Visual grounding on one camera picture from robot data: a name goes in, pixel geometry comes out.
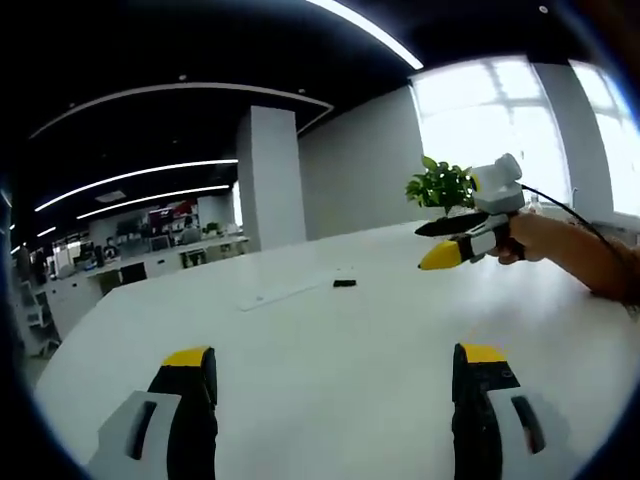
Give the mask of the person's right hand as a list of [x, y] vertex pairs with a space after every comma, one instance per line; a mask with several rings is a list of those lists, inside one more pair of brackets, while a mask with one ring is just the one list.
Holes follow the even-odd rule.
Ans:
[[534, 213], [520, 213], [509, 220], [509, 237], [501, 240], [489, 252], [500, 264], [511, 265], [526, 260], [538, 262], [545, 258], [544, 237], [549, 218]]

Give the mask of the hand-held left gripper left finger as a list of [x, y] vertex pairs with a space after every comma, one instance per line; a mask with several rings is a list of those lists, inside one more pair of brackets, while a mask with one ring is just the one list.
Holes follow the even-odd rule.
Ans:
[[213, 479], [218, 423], [215, 350], [167, 357], [98, 431], [86, 470], [93, 479]]

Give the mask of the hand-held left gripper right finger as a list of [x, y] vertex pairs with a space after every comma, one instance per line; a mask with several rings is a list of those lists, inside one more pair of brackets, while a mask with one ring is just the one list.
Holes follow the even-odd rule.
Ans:
[[500, 350], [458, 343], [451, 421], [456, 479], [568, 479], [569, 425], [523, 387]]

